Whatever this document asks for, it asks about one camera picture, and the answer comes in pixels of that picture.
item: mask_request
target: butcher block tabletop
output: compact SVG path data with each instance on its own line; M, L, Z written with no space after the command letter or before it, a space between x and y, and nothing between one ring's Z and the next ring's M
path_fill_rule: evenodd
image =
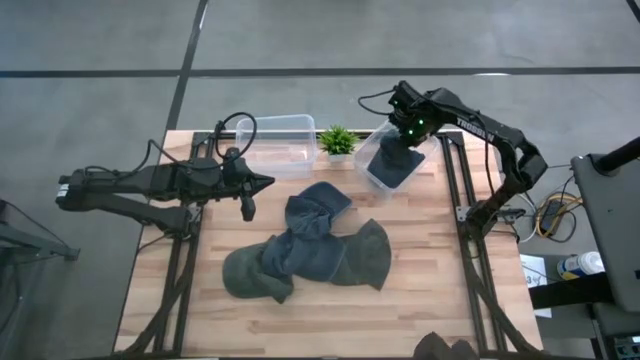
M164 149L178 159L187 159L192 136L193 131L169 131ZM484 142L466 133L464 140L476 196L485 199L490 192ZM459 171L456 150L452 151ZM497 187L500 177L490 151L489 168ZM348 158L332 164L327 154L320 152L311 178L277 180L254 197L257 212L252 222L242 220L239 201L223 199L206 205L182 356L410 357L418 341L430 332L449 344L465 339L476 346L442 149L438 148L406 186L386 202L369 192L351 161ZM459 173L457 179L461 200L466 203ZM286 228L284 208L288 197L318 181L330 182L353 201L335 221L334 235L353 234L369 219L386 230L392 261L382 291L294 276L293 294L284 304L270 297L238 299L229 295L222 282L225 257L237 248L281 234ZM145 227L140 244L160 235L155 227ZM491 233L486 244L500 305L525 338L541 349L513 236ZM157 311L170 249L171 240L162 240L137 256L116 351L129 346ZM177 308L174 306L174 317ZM482 310L489 348L495 349L490 316L484 305ZM170 319L166 347L171 346L173 327Z

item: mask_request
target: clear plastic container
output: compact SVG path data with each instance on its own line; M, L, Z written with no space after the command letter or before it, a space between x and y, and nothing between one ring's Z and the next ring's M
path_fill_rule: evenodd
M369 165L371 161L376 156L376 153L380 149L380 141L386 135L400 135L398 129L386 121L380 127L378 127L360 146L360 148L354 154L354 164L356 170L363 174L367 182L371 185L373 191L375 191L380 197L383 199L391 198L393 193L402 189L404 185L406 185L407 181L415 175L416 171L424 165L424 161L429 159L429 156L438 148L439 142L435 137L429 137L426 141L424 141L418 148L412 148L411 150L416 151L424 155L424 158L420 160L415 168L410 171L407 176L395 187L391 187L385 184L385 182L381 181L376 175L374 175L370 169Z
M309 115L256 118L258 132L244 154L249 168L276 179L303 179L312 176L318 155L316 127ZM236 147L242 150L253 132L253 122L244 118L236 125Z

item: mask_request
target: concrete floor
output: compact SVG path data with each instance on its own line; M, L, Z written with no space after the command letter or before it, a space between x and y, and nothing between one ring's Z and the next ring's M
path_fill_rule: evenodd
M0 71L179 69L197 4L0 0ZM207 8L193 68L639 66L639 34L623 0L220 0ZM308 113L318 128L374 128L383 119L355 99L400 79L423 90L447 87L522 129L552 165L640 133L639 74L190 79L177 128L211 129L240 110ZM135 166L145 141L163 138L176 83L0 78L0 197L82 248L76 263L47 263L16 358L111 351L140 226L100 212L60 211L57 178L89 164ZM530 194L540 199L569 175L549 170ZM534 238L521 251L594 249L584 213L577 214L571 242ZM529 224L521 222L526 234ZM583 354L574 351L580 345L547 340L552 353Z

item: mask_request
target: potted plant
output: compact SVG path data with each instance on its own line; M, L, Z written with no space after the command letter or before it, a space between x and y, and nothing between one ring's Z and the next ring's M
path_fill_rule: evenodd
M330 162L344 161L355 149L358 137L340 125L332 125L320 135L322 150L329 153Z

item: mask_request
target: white pot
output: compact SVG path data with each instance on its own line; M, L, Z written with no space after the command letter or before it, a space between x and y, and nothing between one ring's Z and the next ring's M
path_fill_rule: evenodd
M343 162L347 160L347 154L329 155L329 162Z

